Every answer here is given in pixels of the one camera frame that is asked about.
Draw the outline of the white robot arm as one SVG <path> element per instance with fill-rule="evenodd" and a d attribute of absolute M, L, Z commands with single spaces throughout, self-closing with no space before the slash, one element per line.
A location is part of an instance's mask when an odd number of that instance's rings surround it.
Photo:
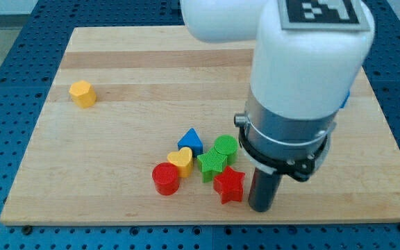
<path fill-rule="evenodd" d="M 203 42 L 254 40 L 251 93 L 294 120 L 339 110 L 374 39 L 362 1 L 182 1 L 181 13 Z"/>

